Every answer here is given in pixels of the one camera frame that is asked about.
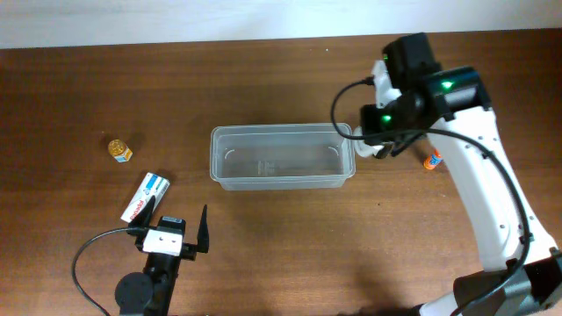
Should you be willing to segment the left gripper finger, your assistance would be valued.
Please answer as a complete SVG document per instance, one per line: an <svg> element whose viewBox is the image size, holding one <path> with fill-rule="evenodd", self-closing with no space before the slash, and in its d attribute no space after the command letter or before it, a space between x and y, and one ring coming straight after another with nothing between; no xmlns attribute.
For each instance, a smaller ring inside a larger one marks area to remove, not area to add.
<svg viewBox="0 0 562 316"><path fill-rule="evenodd" d="M198 226L197 252L206 254L210 247L210 234L207 225L207 205L204 205Z"/></svg>
<svg viewBox="0 0 562 316"><path fill-rule="evenodd" d="M128 224L128 233L142 233L149 227L155 209L155 196L152 196Z"/></svg>

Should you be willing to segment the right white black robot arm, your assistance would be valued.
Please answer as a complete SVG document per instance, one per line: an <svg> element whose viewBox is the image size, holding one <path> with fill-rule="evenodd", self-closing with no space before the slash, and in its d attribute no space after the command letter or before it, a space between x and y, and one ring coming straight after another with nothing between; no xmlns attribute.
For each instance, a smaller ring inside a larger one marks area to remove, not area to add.
<svg viewBox="0 0 562 316"><path fill-rule="evenodd" d="M443 69L417 33L384 48L369 84L376 101L360 112L357 153L383 159L427 134L467 210L482 264L413 314L530 315L555 306L560 249L522 192L476 70Z"/></svg>

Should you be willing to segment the orange tube white cap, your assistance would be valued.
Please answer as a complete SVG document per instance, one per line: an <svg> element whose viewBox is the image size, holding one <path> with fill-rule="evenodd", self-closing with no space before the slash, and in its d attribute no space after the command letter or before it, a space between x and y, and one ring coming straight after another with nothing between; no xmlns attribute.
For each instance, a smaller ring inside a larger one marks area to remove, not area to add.
<svg viewBox="0 0 562 316"><path fill-rule="evenodd" d="M443 157L440 153L435 150L432 154L430 154L425 161L423 162L423 167L427 170L435 169L441 162L443 161Z"/></svg>

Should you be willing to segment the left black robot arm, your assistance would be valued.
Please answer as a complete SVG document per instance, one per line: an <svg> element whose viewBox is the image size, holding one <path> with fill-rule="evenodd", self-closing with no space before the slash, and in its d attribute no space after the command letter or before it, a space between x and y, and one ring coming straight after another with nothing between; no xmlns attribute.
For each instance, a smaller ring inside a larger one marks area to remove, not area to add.
<svg viewBox="0 0 562 316"><path fill-rule="evenodd" d="M209 251L206 207L195 244L184 242L186 221L183 219L162 216L156 226L149 225L154 210L155 197L151 197L128 224L130 234L135 237L135 247L148 257L141 272L123 276L115 288L121 315L166 315L181 261L194 261L197 254Z"/></svg>

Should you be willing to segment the dark bottle white cap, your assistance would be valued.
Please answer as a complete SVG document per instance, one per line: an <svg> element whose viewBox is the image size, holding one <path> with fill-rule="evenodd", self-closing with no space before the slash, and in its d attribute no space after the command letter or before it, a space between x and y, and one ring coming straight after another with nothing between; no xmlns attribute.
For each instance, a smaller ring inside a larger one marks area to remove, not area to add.
<svg viewBox="0 0 562 316"><path fill-rule="evenodd" d="M393 151L393 143L386 143L375 154L376 159L385 159Z"/></svg>

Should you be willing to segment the clear white dropper bottle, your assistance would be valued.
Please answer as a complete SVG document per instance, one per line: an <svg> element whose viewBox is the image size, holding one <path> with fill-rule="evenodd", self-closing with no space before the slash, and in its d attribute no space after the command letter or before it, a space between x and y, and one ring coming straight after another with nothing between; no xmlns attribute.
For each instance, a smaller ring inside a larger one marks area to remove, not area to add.
<svg viewBox="0 0 562 316"><path fill-rule="evenodd" d="M381 157L381 151L385 148L383 145L371 146L365 143L364 140L354 140L353 147L355 153L363 158L377 158Z"/></svg>

